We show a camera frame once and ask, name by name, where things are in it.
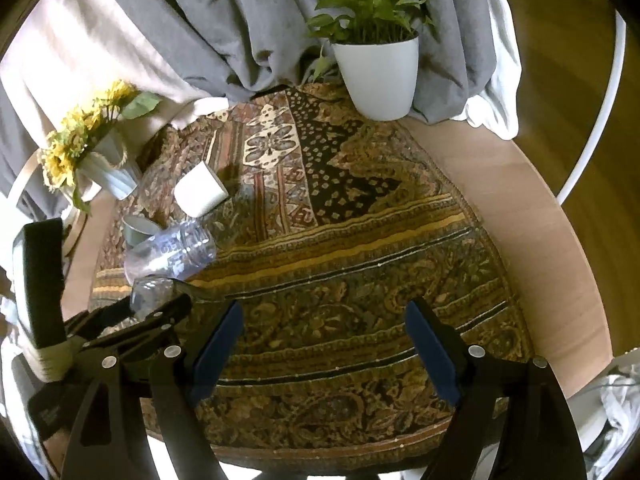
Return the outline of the white plant pot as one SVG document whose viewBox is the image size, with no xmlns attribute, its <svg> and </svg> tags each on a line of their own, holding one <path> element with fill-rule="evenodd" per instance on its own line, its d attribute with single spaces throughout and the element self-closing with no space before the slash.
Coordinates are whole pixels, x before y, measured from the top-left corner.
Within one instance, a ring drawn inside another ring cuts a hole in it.
<svg viewBox="0 0 640 480">
<path fill-rule="evenodd" d="M 411 110 L 419 68 L 419 38 L 393 44 L 334 44 L 333 53 L 356 110 L 392 122 Z"/>
</svg>

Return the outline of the clear plastic bottle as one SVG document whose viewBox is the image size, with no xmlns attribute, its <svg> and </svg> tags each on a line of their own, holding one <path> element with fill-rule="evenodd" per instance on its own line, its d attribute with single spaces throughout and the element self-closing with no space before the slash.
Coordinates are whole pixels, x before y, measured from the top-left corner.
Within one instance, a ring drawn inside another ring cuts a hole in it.
<svg viewBox="0 0 640 480">
<path fill-rule="evenodd" d="M 125 278 L 134 284 L 145 276 L 185 281 L 215 261 L 213 234 L 198 220 L 171 226 L 147 238 L 126 252 Z"/>
</svg>

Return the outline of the patterned paisley table cloth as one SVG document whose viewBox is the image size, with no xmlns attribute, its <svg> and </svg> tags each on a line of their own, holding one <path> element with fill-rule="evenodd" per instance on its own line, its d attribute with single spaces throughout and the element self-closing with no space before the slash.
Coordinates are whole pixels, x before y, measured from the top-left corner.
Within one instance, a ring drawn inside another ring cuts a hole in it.
<svg viewBox="0 0 640 480">
<path fill-rule="evenodd" d="M 338 474 L 439 445 L 452 414 L 405 329 L 423 298 L 492 356 L 533 345 L 500 256 L 409 129 L 360 116 L 328 84 L 288 88 L 163 129 L 103 242 L 89 304 L 129 292 L 122 219 L 181 222 L 172 189 L 198 162 L 229 196 L 206 220 L 216 260 L 192 282 L 238 300 L 244 332 L 195 413 L 220 460 Z"/>
</svg>

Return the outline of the beige curtain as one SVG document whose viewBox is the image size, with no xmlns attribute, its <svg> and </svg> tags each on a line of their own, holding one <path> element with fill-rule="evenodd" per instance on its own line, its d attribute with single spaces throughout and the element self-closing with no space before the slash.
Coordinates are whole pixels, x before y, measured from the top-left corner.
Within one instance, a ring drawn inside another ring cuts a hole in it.
<svg viewBox="0 0 640 480">
<path fill-rule="evenodd" d="M 125 126 L 130 143 L 230 106 L 181 78 L 116 0 L 40 0 L 1 61 L 2 87 L 37 145 L 74 107 L 119 79 L 162 99 L 152 114 Z"/>
</svg>

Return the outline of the grey curtain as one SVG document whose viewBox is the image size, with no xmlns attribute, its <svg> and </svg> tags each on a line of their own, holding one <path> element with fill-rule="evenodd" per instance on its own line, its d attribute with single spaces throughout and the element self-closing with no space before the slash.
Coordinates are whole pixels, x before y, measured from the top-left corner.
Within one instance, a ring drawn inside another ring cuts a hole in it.
<svg viewBox="0 0 640 480">
<path fill-rule="evenodd" d="M 116 0 L 169 66 L 211 96 L 246 101 L 298 84 L 322 47 L 306 25 L 318 0 Z M 435 27 L 420 31 L 412 110 L 430 124 L 518 134 L 521 60 L 506 0 L 426 0 Z M 1 83 L 1 188 L 39 148 Z"/>
</svg>

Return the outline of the white cup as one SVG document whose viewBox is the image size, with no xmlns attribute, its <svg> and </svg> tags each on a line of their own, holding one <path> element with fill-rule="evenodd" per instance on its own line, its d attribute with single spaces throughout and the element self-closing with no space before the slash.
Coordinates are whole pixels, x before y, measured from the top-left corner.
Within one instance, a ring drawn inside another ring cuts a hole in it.
<svg viewBox="0 0 640 480">
<path fill-rule="evenodd" d="M 174 197 L 188 217 L 200 218 L 223 203 L 229 197 L 229 192 L 202 160 L 177 182 Z"/>
</svg>

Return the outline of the light blue ribbed vase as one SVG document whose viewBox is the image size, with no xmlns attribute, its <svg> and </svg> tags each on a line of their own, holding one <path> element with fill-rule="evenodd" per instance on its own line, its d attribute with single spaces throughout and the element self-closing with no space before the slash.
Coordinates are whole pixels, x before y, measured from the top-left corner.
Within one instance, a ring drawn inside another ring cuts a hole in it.
<svg viewBox="0 0 640 480">
<path fill-rule="evenodd" d="M 138 187 L 141 169 L 117 128 L 85 154 L 79 170 L 116 200 L 126 200 Z"/>
</svg>

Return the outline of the dark green bowl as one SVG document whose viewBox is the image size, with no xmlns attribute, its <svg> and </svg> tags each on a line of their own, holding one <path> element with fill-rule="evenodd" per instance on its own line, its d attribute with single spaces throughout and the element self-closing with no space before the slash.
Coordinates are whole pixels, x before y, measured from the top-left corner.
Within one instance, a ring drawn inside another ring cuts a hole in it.
<svg viewBox="0 0 640 480">
<path fill-rule="evenodd" d="M 128 247 L 134 247 L 159 233 L 163 228 L 140 214 L 126 214 L 122 217 L 122 232 Z"/>
</svg>

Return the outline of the green potted plant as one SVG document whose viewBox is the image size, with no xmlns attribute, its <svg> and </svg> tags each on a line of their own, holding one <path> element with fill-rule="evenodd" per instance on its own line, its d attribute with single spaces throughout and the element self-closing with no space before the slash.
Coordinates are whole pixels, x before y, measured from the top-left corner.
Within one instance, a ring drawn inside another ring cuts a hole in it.
<svg viewBox="0 0 640 480">
<path fill-rule="evenodd" d="M 396 44 L 435 27 L 426 0 L 318 0 L 306 25 L 324 48 Z"/>
</svg>

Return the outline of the dark glass cup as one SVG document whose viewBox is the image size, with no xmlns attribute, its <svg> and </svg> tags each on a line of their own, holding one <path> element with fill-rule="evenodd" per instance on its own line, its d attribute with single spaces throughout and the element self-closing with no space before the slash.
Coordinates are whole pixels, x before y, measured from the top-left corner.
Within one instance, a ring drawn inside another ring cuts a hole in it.
<svg viewBox="0 0 640 480">
<path fill-rule="evenodd" d="M 174 281 L 163 276 L 144 276 L 134 282 L 130 294 L 130 310 L 137 321 L 163 307 L 174 296 Z"/>
</svg>

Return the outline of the sunflower bouquet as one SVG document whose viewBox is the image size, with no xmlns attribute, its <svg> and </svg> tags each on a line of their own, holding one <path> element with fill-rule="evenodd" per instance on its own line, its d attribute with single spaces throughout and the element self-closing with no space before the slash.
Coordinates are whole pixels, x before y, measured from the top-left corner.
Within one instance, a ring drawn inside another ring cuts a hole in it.
<svg viewBox="0 0 640 480">
<path fill-rule="evenodd" d="M 151 114 L 160 102 L 158 94 L 119 79 L 96 92 L 88 104 L 72 108 L 62 120 L 62 129 L 50 131 L 46 146 L 38 151 L 47 188 L 62 192 L 74 207 L 88 214 L 90 206 L 81 197 L 78 183 L 80 164 L 120 124 Z"/>
</svg>

